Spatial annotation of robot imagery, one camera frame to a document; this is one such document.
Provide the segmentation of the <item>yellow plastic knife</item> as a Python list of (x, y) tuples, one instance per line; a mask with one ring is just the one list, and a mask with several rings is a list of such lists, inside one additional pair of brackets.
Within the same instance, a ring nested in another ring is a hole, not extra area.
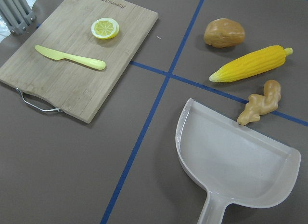
[(54, 49), (46, 48), (40, 45), (35, 45), (35, 50), (39, 52), (40, 54), (44, 55), (45, 57), (48, 57), (53, 60), (70, 60), (73, 62), (76, 62), (78, 64), (82, 64), (85, 66), (88, 66), (90, 68), (96, 69), (96, 70), (104, 70), (106, 68), (106, 63), (102, 60), (72, 55), (64, 52), (60, 52)]

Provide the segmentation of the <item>tan toy ginger root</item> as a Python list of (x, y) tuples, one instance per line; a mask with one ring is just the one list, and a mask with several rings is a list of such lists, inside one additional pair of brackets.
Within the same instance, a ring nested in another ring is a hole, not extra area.
[(243, 112), (237, 118), (237, 122), (244, 126), (250, 122), (257, 122), (261, 116), (275, 111), (281, 100), (281, 85), (275, 80), (268, 80), (264, 84), (263, 95), (251, 94)]

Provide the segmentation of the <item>beige plastic dustpan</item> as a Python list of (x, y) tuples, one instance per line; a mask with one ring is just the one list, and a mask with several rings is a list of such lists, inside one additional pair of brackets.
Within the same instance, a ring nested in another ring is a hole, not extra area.
[(181, 112), (175, 142), (182, 168), (207, 193), (200, 224), (221, 223), (230, 204), (274, 207), (290, 195), (297, 180), (298, 150), (193, 99)]

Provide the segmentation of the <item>yellow toy corn cob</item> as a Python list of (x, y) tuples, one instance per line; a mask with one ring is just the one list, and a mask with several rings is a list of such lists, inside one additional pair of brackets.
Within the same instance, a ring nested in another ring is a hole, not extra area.
[(287, 56), (293, 53), (291, 47), (269, 46), (239, 57), (214, 72), (211, 82), (234, 82), (246, 79), (282, 66)]

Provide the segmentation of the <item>wooden cutting board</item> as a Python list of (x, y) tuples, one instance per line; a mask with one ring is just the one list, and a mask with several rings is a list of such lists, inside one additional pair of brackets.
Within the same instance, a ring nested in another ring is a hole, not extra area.
[[(118, 22), (117, 36), (92, 35), (91, 25), (101, 18)], [(157, 12), (125, 0), (64, 0), (2, 65), (0, 80), (90, 123), (157, 19)], [(106, 68), (55, 61), (35, 45), (102, 60)]]

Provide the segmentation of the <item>yellow lemon slices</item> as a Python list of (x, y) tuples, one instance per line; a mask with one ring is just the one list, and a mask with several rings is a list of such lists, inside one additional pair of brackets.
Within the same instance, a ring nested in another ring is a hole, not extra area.
[(112, 18), (101, 18), (91, 25), (92, 35), (101, 40), (112, 39), (119, 31), (118, 22)]

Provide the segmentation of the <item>brown toy potato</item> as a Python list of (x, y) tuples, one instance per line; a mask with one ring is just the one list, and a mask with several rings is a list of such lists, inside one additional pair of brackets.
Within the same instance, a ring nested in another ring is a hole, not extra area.
[(215, 48), (226, 48), (241, 44), (245, 39), (245, 30), (236, 21), (220, 18), (211, 21), (204, 33), (206, 44)]

